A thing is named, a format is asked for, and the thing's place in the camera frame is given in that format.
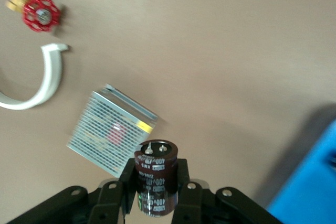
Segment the dark brown cylindrical capacitor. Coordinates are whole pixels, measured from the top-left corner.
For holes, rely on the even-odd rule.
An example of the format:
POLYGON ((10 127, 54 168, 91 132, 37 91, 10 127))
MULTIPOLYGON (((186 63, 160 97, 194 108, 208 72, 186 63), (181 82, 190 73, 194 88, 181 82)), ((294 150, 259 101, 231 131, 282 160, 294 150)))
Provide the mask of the dark brown cylindrical capacitor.
POLYGON ((135 150, 137 201, 145 215, 163 217, 177 205, 177 154, 166 140, 145 141, 135 150))

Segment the white curved plastic clamp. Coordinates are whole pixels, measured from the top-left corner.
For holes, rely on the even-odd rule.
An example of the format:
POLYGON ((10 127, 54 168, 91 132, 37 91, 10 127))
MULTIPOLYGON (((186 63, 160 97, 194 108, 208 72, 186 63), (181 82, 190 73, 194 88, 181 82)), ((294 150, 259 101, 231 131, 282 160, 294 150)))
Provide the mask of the white curved plastic clamp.
POLYGON ((49 100, 57 91, 62 76, 61 53, 69 46, 52 43, 41 46, 44 61, 44 75, 38 91, 27 101, 15 100, 0 92, 0 107, 9 110, 27 110, 49 100))

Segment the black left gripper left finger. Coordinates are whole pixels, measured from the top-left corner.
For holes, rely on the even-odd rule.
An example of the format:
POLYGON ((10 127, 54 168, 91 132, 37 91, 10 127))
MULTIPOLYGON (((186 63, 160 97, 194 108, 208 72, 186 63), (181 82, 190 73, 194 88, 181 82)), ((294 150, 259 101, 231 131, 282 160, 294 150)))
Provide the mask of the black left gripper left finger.
POLYGON ((125 224, 125 217, 132 209, 136 188, 135 160, 131 158, 119 179, 108 181, 100 188, 88 224, 125 224))

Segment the metal mesh power supply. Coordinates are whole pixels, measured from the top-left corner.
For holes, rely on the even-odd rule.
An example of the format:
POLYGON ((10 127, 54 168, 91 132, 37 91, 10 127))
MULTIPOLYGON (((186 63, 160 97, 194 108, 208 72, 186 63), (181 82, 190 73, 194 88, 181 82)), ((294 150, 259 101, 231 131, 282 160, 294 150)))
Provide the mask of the metal mesh power supply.
POLYGON ((91 94, 67 146, 118 178, 137 146, 148 139, 158 118, 107 84, 91 94))

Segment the red handwheel brass valve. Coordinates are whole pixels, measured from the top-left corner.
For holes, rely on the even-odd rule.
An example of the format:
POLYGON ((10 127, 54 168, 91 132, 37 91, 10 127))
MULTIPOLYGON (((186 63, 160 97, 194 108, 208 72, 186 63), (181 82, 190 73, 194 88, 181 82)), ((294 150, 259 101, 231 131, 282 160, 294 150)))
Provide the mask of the red handwheel brass valve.
POLYGON ((7 0, 6 7, 20 13, 25 25, 38 33, 51 32, 61 18, 61 10, 52 0, 7 0))

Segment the blue plastic tray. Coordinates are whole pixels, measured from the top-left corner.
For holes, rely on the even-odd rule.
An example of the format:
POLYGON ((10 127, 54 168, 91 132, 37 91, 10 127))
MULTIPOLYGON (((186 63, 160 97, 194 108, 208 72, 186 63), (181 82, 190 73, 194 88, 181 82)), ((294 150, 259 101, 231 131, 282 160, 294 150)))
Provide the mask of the blue plastic tray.
POLYGON ((283 224, 336 224, 336 119, 271 200, 283 224))

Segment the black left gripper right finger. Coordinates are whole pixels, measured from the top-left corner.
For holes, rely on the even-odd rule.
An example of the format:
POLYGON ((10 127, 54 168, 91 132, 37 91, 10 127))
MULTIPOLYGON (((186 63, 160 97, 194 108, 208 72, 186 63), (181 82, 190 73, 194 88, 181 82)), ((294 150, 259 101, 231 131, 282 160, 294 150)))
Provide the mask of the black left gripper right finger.
POLYGON ((202 193, 208 182, 190 178, 187 159, 177 160, 177 196, 171 224, 202 224, 202 193))

